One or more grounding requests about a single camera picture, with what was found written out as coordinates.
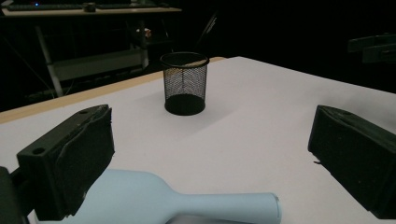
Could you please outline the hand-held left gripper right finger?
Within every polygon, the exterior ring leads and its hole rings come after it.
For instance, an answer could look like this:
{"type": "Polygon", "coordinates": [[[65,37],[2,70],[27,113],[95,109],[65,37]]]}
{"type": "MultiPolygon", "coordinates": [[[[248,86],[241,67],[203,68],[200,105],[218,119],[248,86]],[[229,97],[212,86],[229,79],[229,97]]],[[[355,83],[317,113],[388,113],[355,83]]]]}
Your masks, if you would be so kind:
{"type": "Polygon", "coordinates": [[[308,151],[379,219],[396,219],[396,134],[345,110],[319,105],[308,151]]]}

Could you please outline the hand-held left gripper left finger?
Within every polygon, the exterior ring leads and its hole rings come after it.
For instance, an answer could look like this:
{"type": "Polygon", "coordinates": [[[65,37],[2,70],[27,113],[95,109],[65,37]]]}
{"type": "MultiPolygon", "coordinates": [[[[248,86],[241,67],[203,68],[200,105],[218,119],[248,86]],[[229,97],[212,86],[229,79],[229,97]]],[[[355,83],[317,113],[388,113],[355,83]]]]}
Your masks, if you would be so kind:
{"type": "Polygon", "coordinates": [[[112,109],[78,111],[17,154],[21,210],[40,220],[73,216],[115,153],[112,109]]]}

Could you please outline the black mesh pen holder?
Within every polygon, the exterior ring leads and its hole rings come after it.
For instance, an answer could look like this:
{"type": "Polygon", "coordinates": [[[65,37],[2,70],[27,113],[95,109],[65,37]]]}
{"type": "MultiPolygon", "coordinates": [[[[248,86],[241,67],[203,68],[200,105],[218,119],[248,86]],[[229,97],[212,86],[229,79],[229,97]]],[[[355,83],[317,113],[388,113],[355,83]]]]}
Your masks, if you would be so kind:
{"type": "Polygon", "coordinates": [[[200,53],[181,51],[164,54],[160,61],[165,109],[178,116],[201,113],[205,109],[209,59],[200,53]]]}

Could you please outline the wooden desk with white legs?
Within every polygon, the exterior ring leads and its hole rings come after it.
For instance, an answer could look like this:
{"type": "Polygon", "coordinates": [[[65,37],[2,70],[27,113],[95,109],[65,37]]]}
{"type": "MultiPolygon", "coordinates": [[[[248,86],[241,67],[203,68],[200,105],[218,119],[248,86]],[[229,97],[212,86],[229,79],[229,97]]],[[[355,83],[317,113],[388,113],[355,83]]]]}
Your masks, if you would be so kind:
{"type": "Polygon", "coordinates": [[[130,66],[140,66],[141,70],[149,65],[147,39],[145,38],[145,20],[150,16],[169,16],[181,12],[175,7],[153,7],[153,8],[125,8],[125,9],[99,9],[94,12],[85,12],[83,9],[52,10],[52,11],[9,11],[4,8],[3,19],[6,21],[32,22],[35,26],[41,51],[44,54],[49,75],[58,97],[64,95],[61,82],[65,80],[87,77],[99,73],[113,71],[130,66]],[[76,59],[55,62],[50,57],[49,48],[43,36],[40,24],[45,19],[54,20],[136,20],[139,25],[140,47],[105,54],[81,57],[76,59]]]}

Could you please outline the black keyboard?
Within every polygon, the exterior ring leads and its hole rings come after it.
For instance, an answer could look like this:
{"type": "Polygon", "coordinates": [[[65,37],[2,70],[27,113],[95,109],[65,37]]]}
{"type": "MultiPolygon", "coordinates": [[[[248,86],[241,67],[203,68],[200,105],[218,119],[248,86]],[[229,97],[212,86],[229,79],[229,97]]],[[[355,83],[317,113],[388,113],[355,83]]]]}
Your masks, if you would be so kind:
{"type": "Polygon", "coordinates": [[[60,4],[60,5],[42,5],[33,3],[32,5],[15,5],[6,6],[8,11],[42,11],[42,10],[72,10],[82,9],[82,5],[60,4]]]}

